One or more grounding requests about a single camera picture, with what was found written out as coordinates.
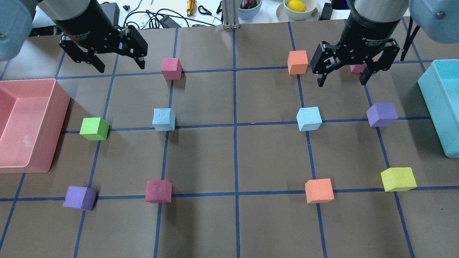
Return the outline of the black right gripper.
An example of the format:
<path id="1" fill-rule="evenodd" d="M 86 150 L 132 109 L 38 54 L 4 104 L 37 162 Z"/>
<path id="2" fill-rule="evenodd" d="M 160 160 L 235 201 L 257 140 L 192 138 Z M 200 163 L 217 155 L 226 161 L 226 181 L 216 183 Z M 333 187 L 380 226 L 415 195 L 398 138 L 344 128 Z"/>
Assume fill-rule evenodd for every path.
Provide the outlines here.
<path id="1" fill-rule="evenodd" d="M 317 75 L 318 86 L 323 87 L 327 75 L 344 65 L 366 64 L 360 75 L 361 85 L 367 84 L 373 74 L 390 69 L 400 51 L 391 38 L 394 30 L 395 21 L 369 19 L 351 9 L 339 42 L 320 42 L 312 57 L 311 69 Z"/>

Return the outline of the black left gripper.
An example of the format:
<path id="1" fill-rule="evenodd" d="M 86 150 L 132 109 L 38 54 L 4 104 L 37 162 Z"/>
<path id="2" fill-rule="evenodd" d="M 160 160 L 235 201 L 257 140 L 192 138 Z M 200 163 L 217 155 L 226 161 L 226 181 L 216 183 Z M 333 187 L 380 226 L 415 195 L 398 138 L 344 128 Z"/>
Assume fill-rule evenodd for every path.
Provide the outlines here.
<path id="1" fill-rule="evenodd" d="M 105 72 L 105 64 L 95 51 L 115 52 L 132 58 L 140 69 L 145 69 L 148 44 L 133 25 L 120 31 L 96 0 L 90 0 L 85 5 L 81 0 L 70 2 L 80 4 L 82 10 L 70 19 L 54 19 L 54 22 L 64 33 L 59 46 L 75 63 L 92 65 L 102 73 Z"/>

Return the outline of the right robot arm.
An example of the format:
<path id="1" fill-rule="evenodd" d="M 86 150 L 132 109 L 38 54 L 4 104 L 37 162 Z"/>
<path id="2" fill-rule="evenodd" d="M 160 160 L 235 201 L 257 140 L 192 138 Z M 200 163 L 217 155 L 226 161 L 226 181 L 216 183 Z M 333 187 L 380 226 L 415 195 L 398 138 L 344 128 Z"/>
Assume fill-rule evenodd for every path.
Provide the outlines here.
<path id="1" fill-rule="evenodd" d="M 335 45 L 320 42 L 311 60 L 320 87 L 331 72 L 362 64 L 366 68 L 359 80 L 365 85 L 373 74 L 390 69 L 399 52 L 401 60 L 404 59 L 420 28 L 433 41 L 458 43 L 457 0 L 348 0 L 346 3 L 350 14 L 339 42 Z M 407 10 L 416 27 L 407 33 L 401 48 L 391 36 Z"/>

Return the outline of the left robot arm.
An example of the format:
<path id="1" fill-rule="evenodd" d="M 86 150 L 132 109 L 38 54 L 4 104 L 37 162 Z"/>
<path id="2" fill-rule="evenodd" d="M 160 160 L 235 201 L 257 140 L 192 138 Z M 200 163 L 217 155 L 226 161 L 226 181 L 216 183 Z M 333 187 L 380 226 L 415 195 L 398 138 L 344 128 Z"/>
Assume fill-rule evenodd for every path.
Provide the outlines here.
<path id="1" fill-rule="evenodd" d="M 1 61 L 20 52 L 31 33 L 36 7 L 63 32 L 59 46 L 75 63 L 87 63 L 104 72 L 105 64 L 98 54 L 116 53 L 145 68 L 145 39 L 133 25 L 114 26 L 97 0 L 2 0 Z"/>

